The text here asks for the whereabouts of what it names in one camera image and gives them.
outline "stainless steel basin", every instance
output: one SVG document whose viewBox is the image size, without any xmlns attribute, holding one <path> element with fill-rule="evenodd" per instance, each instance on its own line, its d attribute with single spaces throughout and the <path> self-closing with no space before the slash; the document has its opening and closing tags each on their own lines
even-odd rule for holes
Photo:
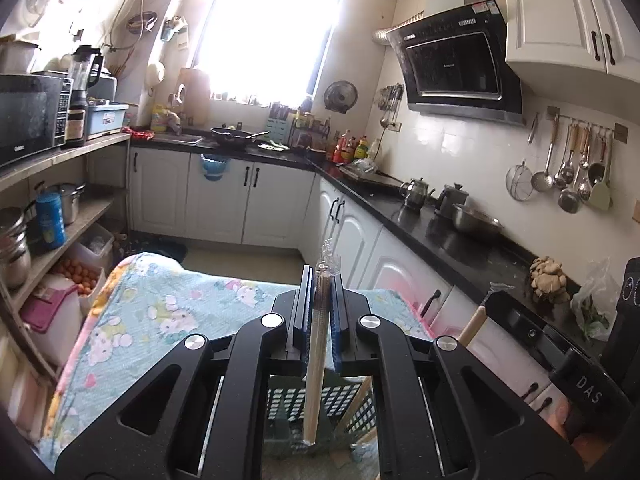
<svg viewBox="0 0 640 480">
<path fill-rule="evenodd" d="M 187 146 L 195 146 L 199 143 L 204 137 L 196 136 L 196 135 L 187 135 L 182 134 L 181 136 L 176 136 L 173 134 L 155 134 L 153 140 L 160 140 L 161 142 L 170 142 L 172 144 L 185 144 Z"/>
</svg>

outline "stainless steel kettle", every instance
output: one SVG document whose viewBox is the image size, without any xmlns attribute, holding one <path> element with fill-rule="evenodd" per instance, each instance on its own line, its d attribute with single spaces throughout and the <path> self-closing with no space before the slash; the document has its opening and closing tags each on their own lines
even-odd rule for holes
<svg viewBox="0 0 640 480">
<path fill-rule="evenodd" d="M 422 179 L 411 179 L 411 182 L 405 182 L 400 186 L 400 195 L 404 197 L 404 205 L 420 211 L 427 197 L 433 193 L 433 189 L 429 192 L 429 186 Z"/>
<path fill-rule="evenodd" d="M 454 184 L 453 186 L 445 185 L 436 202 L 436 214 L 452 219 L 456 209 L 454 205 L 466 202 L 469 193 L 462 191 L 462 184 Z"/>
</svg>

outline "container of eggs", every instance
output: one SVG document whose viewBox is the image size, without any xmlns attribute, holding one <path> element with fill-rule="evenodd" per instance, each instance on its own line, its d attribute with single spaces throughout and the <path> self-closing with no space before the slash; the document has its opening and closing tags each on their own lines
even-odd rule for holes
<svg viewBox="0 0 640 480">
<path fill-rule="evenodd" d="M 82 310 L 82 314 L 87 316 L 94 304 L 95 298 L 106 282 L 104 270 L 79 259 L 67 257 L 66 254 L 60 258 L 51 272 L 53 274 L 62 274 L 78 286 L 80 309 Z"/>
</svg>

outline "tile floor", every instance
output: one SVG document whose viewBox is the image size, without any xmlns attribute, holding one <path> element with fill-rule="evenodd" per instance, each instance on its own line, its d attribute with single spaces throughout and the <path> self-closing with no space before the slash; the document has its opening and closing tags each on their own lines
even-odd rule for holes
<svg viewBox="0 0 640 480">
<path fill-rule="evenodd" d="M 258 282 L 300 283 L 304 261 L 299 254 L 235 252 L 189 248 L 182 262 L 185 269 L 213 276 L 230 276 Z"/>
</svg>

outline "silver screw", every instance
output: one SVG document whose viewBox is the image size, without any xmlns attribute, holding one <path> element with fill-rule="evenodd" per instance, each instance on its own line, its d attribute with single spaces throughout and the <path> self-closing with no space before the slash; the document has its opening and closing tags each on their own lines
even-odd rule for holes
<svg viewBox="0 0 640 480">
<path fill-rule="evenodd" d="M 438 348 L 440 350 L 444 350 L 445 352 L 451 352 L 458 347 L 458 342 L 455 339 L 453 339 L 451 336 L 444 335 L 438 338 L 438 340 L 436 341 L 436 345 L 438 345 Z"/>
<path fill-rule="evenodd" d="M 204 346 L 205 339 L 203 336 L 194 334 L 190 335 L 187 339 L 184 340 L 184 345 L 189 350 L 197 350 L 198 348 L 202 348 Z"/>
<path fill-rule="evenodd" d="M 360 324 L 365 328 L 377 328 L 380 326 L 380 318 L 372 316 L 371 314 L 362 316 L 360 318 Z"/>
<path fill-rule="evenodd" d="M 265 326 L 267 328 L 276 328 L 277 326 L 280 326 L 282 324 L 282 316 L 280 314 L 274 314 L 273 312 L 271 312 L 270 314 L 265 314 L 264 316 L 262 316 L 260 322 L 262 323 L 262 326 Z"/>
</svg>

